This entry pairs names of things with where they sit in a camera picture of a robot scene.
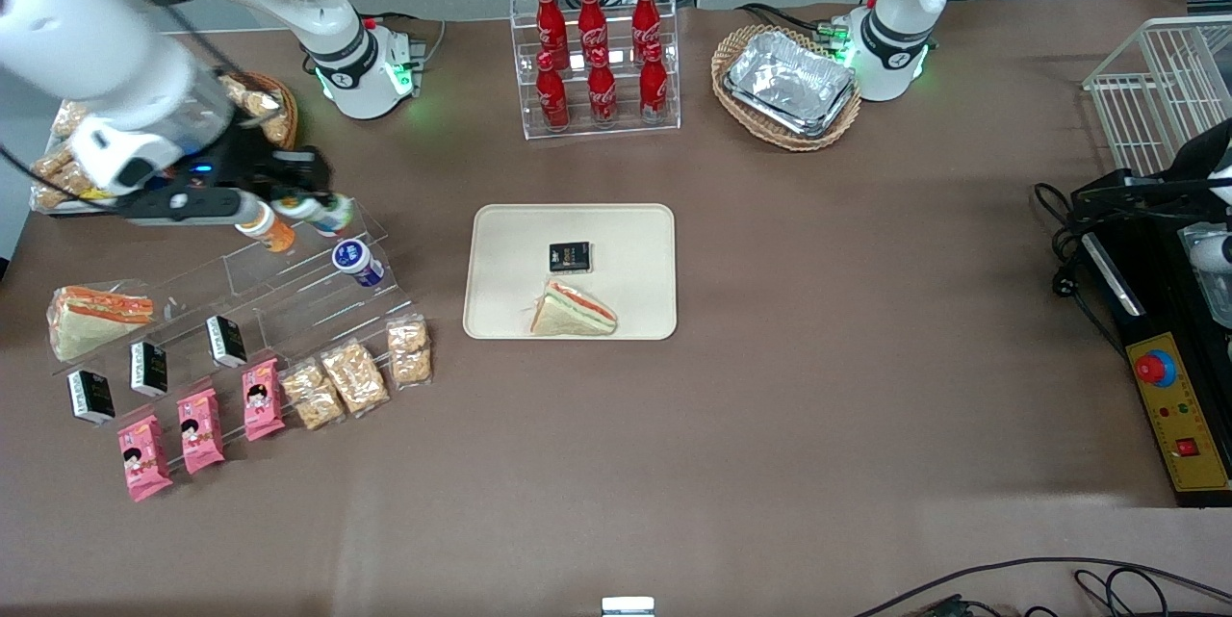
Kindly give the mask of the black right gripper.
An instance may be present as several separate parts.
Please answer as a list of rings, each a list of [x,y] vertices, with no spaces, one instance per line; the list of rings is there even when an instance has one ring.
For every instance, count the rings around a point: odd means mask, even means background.
[[[188,188],[238,188],[290,214],[302,204],[302,192],[333,195],[333,167],[317,148],[276,149],[260,126],[234,122],[188,158]]]

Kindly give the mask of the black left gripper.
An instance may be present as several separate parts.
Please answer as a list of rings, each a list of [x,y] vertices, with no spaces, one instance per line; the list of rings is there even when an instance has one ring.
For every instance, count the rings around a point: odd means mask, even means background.
[[[1228,180],[1230,140],[1231,118],[1227,118],[1189,139],[1175,153],[1169,180],[1112,177],[1112,183],[1096,188],[1096,195],[1111,197],[1073,197],[1073,216],[1076,219],[1193,219],[1195,214],[1186,200],[1152,203],[1140,197],[1193,195],[1204,191],[1205,180]]]

